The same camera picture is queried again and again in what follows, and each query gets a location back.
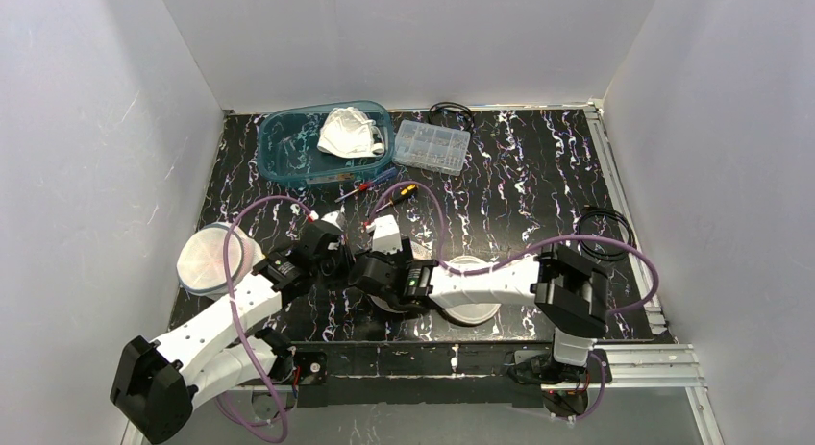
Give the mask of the teal plastic bin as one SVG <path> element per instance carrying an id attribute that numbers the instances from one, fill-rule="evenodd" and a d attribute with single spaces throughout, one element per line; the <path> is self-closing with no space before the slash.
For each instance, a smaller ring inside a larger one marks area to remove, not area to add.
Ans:
<path id="1" fill-rule="evenodd" d="M 331 112 L 348 107 L 372 122 L 373 142 L 382 149 L 371 157 L 345 158 L 318 149 L 320 132 Z M 259 125 L 257 166 L 267 180 L 291 187 L 370 179 L 390 164 L 394 139 L 389 113 L 372 101 L 278 111 Z"/>

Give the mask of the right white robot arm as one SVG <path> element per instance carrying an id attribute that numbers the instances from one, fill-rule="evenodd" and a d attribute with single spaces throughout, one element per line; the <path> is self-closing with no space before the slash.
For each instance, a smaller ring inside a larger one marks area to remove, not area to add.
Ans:
<path id="1" fill-rule="evenodd" d="M 607 332 L 609 273 L 562 244 L 538 254 L 498 263 L 444 267 L 407 251 L 365 251 L 348 284 L 394 311 L 421 313 L 474 305 L 535 306 L 555 327 L 551 357 L 583 367 Z"/>

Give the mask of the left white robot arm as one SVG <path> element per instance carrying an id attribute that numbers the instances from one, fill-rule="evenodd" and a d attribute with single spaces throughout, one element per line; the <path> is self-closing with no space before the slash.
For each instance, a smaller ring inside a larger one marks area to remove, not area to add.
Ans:
<path id="1" fill-rule="evenodd" d="M 111 402 L 146 440 L 162 444 L 210 399 L 261 375 L 285 379 L 293 371 L 291 343 L 270 329 L 248 332 L 305 294 L 321 262 L 340 258 L 344 224 L 331 212 L 308 222 L 291 248 L 269 253 L 225 222 L 196 232 L 179 256 L 178 275 L 187 289 L 217 298 L 168 333 L 129 341 Z"/>

